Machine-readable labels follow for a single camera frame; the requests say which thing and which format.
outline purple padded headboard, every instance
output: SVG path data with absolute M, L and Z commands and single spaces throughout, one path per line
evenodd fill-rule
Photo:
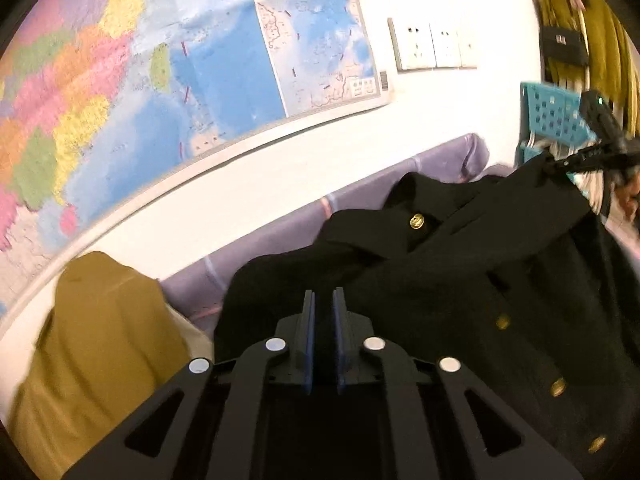
M 313 243 L 324 221 L 340 209 L 379 209 L 391 187 L 410 171 L 443 182 L 478 177 L 489 159 L 484 140 L 468 134 L 404 160 L 302 206 L 204 256 L 161 282 L 166 300 L 213 335 L 226 288 L 240 267 L 257 256 L 279 254 Z

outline olive yellow garment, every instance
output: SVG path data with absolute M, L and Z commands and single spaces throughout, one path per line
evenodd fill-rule
M 58 480 L 188 361 L 158 283 L 86 254 L 60 276 L 9 434 L 40 480 Z
M 567 0 L 540 0 L 540 9 L 543 25 L 580 30 L 578 13 Z M 583 14 L 589 45 L 590 87 L 612 101 L 614 111 L 618 108 L 622 112 L 622 127 L 630 134 L 638 134 L 640 89 L 625 30 L 604 0 L 589 0 Z M 553 83 L 567 82 L 570 89 L 585 87 L 582 67 L 547 61 Z

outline black coat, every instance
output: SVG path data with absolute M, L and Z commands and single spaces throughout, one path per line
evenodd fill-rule
M 544 162 L 471 184 L 410 173 L 382 210 L 336 212 L 311 246 L 252 260 L 226 295 L 216 358 L 273 335 L 307 289 L 327 330 L 343 286 L 376 335 L 423 360 L 460 359 L 585 478 L 636 478 L 638 281 L 581 193 Z

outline electrical outlet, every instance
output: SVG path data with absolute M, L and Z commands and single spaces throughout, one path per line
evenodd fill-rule
M 471 28 L 461 27 L 458 30 L 458 45 L 460 47 L 460 61 L 466 68 L 478 67 L 478 46 L 476 34 Z
M 389 18 L 388 23 L 398 70 L 436 67 L 428 22 Z
M 458 31 L 445 23 L 431 23 L 433 50 L 437 67 L 460 67 L 460 48 L 458 46 Z

